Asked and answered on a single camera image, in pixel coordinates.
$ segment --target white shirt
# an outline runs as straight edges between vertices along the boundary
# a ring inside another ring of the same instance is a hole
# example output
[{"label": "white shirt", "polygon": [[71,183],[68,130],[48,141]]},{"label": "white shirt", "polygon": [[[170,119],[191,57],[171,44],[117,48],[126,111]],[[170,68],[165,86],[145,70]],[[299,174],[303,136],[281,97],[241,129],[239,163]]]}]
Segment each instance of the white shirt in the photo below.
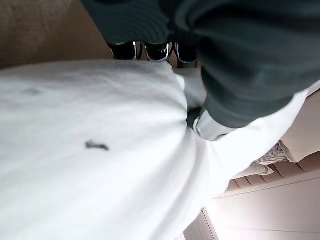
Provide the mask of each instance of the white shirt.
[{"label": "white shirt", "polygon": [[0,72],[0,239],[172,240],[306,97],[208,142],[187,127],[187,85],[143,61]]}]

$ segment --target white wall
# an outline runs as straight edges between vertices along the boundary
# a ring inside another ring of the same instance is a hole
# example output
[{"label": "white wall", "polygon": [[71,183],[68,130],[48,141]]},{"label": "white wall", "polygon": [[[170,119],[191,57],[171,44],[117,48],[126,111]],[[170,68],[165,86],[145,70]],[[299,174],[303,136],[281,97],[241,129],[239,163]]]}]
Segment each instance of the white wall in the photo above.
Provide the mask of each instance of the white wall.
[{"label": "white wall", "polygon": [[211,222],[207,219],[208,212],[203,209],[194,222],[183,232],[185,240],[217,240],[212,232]]},{"label": "white wall", "polygon": [[320,171],[280,184],[213,199],[206,208],[219,240],[320,240]]}]

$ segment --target brown carpet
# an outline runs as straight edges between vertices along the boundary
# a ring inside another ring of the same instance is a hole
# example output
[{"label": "brown carpet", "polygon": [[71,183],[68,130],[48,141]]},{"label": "brown carpet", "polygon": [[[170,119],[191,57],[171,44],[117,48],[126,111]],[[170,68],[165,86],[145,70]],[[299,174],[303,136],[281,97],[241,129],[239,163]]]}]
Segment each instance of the brown carpet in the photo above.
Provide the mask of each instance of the brown carpet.
[{"label": "brown carpet", "polygon": [[0,69],[94,59],[112,54],[80,0],[0,0]]}]

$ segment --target clothing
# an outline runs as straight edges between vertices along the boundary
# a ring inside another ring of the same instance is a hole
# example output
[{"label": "clothing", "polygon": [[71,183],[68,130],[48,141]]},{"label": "clothing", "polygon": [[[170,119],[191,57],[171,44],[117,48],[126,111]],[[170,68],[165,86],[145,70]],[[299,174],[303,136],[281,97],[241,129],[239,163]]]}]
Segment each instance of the clothing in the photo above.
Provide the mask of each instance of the clothing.
[{"label": "clothing", "polygon": [[0,239],[172,240],[280,139],[307,95],[209,142],[187,127],[187,79],[143,61],[1,71]]},{"label": "clothing", "polygon": [[179,236],[177,236],[174,240],[186,240],[185,235],[181,233]]},{"label": "clothing", "polygon": [[320,73],[317,0],[82,0],[108,43],[196,49],[205,108],[242,128],[275,113]]}]

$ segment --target sleeve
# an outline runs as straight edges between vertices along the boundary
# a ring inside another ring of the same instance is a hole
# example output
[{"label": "sleeve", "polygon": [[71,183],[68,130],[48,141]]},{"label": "sleeve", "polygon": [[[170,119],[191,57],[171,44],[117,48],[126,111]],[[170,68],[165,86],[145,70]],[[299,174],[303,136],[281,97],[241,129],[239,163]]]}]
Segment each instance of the sleeve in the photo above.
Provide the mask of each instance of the sleeve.
[{"label": "sleeve", "polygon": [[268,152],[291,127],[307,94],[307,90],[299,92],[280,111],[259,118],[219,141],[211,142],[218,156],[220,181],[229,182]]},{"label": "sleeve", "polygon": [[319,79],[320,2],[189,0],[175,24],[201,37],[206,108],[220,124],[247,126]]}]

